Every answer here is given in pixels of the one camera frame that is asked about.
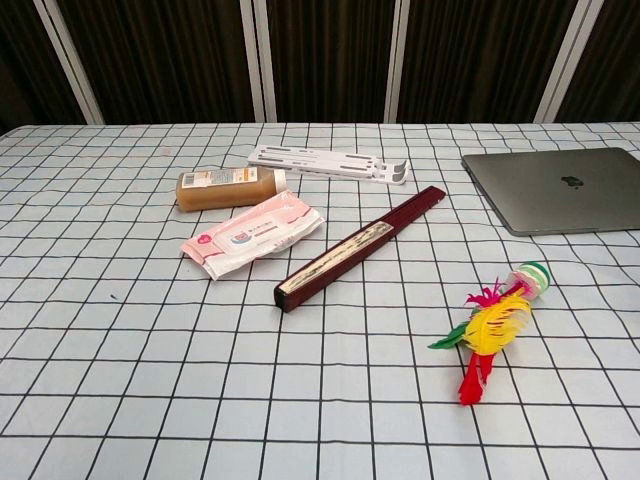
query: gray laptop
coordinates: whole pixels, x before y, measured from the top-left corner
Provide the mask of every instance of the gray laptop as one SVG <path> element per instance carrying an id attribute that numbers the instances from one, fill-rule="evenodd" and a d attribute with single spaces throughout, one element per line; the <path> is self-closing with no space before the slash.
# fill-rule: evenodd
<path id="1" fill-rule="evenodd" d="M 513 235 L 640 229 L 640 161 L 620 148 L 465 155 Z"/>

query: pink package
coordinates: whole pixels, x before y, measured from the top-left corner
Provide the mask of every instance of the pink package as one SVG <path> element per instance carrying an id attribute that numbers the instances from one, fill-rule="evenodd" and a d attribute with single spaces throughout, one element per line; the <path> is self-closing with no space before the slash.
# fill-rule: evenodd
<path id="1" fill-rule="evenodd" d="M 187 240 L 181 249 L 217 280 L 258 257 L 284 250 L 322 222 L 317 210 L 287 190 Z"/>

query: bottle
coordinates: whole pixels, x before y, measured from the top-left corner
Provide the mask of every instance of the bottle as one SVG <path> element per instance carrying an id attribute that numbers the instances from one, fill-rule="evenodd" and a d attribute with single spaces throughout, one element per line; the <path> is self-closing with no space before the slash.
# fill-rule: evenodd
<path id="1" fill-rule="evenodd" d="M 287 190 L 284 170 L 227 168 L 182 173 L 176 185 L 183 212 L 256 205 Z"/>

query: curtain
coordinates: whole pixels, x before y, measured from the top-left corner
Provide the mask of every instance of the curtain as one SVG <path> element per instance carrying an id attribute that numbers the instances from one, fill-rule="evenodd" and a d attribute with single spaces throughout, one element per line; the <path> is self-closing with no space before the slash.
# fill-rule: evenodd
<path id="1" fill-rule="evenodd" d="M 267 1 L 279 121 L 383 121 L 394 4 Z"/>
<path id="2" fill-rule="evenodd" d="M 640 120 L 640 2 L 604 3 L 556 120 Z"/>
<path id="3" fill-rule="evenodd" d="M 531 122 L 576 0 L 412 1 L 398 122 Z"/>
<path id="4" fill-rule="evenodd" d="M 0 135 L 25 124 L 85 123 L 32 1 L 0 6 Z"/>
<path id="5" fill-rule="evenodd" d="M 237 1 L 58 4 L 107 123 L 254 120 Z"/>

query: bottle label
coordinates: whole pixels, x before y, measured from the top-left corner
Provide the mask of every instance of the bottle label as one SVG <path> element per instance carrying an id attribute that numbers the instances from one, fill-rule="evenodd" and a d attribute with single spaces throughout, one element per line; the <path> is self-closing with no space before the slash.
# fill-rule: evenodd
<path id="1" fill-rule="evenodd" d="M 208 172 L 185 173 L 182 176 L 182 188 L 202 188 L 212 185 L 231 185 L 258 181 L 257 167 L 224 168 Z"/>

